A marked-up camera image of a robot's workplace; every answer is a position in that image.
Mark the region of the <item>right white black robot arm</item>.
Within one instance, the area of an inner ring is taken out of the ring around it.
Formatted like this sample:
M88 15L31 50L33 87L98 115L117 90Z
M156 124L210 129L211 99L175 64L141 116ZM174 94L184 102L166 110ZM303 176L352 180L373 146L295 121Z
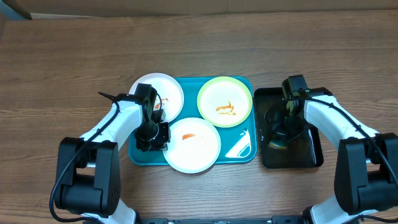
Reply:
M272 223L359 223L397 206L397 136L381 134L350 115L324 87L309 88L302 75L254 94L266 168L323 164L320 136L338 151L334 193L301 215Z

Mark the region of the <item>white plate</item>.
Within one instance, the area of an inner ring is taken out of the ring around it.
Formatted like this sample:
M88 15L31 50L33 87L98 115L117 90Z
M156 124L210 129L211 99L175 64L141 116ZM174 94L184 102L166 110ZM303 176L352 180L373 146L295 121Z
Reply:
M182 87L173 77L164 73L150 73L136 80L130 88L129 93L134 94L139 83L150 84L156 89L157 96L154 111L163 109L165 122L171 123L181 112L184 104Z
M202 118L184 118L170 127L170 142L164 157L179 172L195 174L210 168L221 152L217 129Z

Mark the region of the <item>green yellow scrub sponge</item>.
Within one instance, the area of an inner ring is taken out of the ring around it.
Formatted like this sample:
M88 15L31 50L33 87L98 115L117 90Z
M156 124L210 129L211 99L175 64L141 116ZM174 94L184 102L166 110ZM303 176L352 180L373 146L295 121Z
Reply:
M272 132L269 135L269 146L274 149L287 149L288 134L285 131Z

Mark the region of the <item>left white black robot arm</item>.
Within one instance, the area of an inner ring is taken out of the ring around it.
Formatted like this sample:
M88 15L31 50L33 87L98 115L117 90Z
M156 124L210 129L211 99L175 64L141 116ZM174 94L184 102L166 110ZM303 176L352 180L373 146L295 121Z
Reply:
M121 200L119 150L134 136L143 152L164 151L170 142L165 111L155 110L156 89L140 83L133 94L104 93L108 114L78 138L65 137L58 147L57 170L49 210L62 223L139 223L135 210Z

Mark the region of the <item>black water tray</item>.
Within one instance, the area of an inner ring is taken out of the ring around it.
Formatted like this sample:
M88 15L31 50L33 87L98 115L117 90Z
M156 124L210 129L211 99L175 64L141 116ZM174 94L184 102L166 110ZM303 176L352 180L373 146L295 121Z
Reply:
M308 131L307 144L295 149L273 149L269 147L264 114L273 103L283 103L286 107L281 87L259 88L254 92L256 129L263 166L268 169L320 167L324 159L318 129L306 122L301 116L299 117L305 122L305 130Z

